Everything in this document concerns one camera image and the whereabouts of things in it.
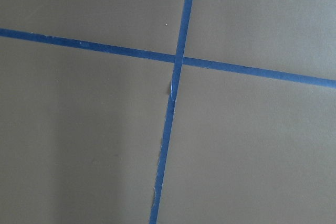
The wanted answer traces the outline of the crossing blue tape strip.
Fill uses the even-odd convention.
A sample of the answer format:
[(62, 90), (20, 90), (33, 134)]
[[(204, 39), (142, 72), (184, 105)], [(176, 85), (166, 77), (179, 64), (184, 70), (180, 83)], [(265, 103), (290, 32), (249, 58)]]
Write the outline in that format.
[(180, 83), (180, 76), (182, 71), (184, 51), (187, 40), (188, 26), (190, 22), (190, 15), (192, 10), (193, 0), (184, 0), (180, 30), (177, 40), (174, 66), (171, 78), (171, 89), (167, 103), (165, 122), (162, 135), (162, 143), (160, 149), (159, 160), (157, 164), (156, 179), (154, 185), (154, 198), (149, 216), (149, 224), (157, 223), (157, 216), (159, 213), (160, 199), (164, 181), (165, 167), (167, 154), (169, 151), (170, 136), (174, 119), (174, 111), (177, 99), (177, 93)]

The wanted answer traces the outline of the long blue tape strip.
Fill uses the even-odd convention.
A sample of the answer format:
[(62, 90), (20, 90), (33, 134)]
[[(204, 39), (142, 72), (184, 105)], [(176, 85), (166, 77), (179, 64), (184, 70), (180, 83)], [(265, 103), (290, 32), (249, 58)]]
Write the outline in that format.
[[(40, 42), (51, 45), (58, 45), (64, 47), (78, 48), (83, 50), (91, 50), (104, 52), (108, 54), (123, 55), (129, 57), (150, 59), (162, 62), (173, 63), (175, 60), (174, 55), (164, 54), (159, 52), (145, 51), (140, 49), (125, 48), (113, 45), (100, 44), (95, 42), (48, 36), (36, 33), (29, 33), (25, 31), (17, 31), (11, 29), (1, 28), (1, 36), (7, 38), (14, 38), (20, 40), (28, 40), (33, 42)], [(228, 71), (240, 74), (247, 74), (251, 76), (258, 76), (264, 78), (278, 79), (283, 81), (298, 82), (310, 84), (315, 86), (322, 86), (328, 88), (335, 88), (335, 80), (318, 78), (312, 76), (305, 76), (301, 74), (287, 73), (281, 71), (274, 71), (268, 69), (260, 69), (254, 67), (246, 67), (224, 62), (209, 61), (204, 59), (196, 59), (185, 57), (183, 64), (193, 67), (201, 67), (206, 69), (214, 69), (221, 71)]]

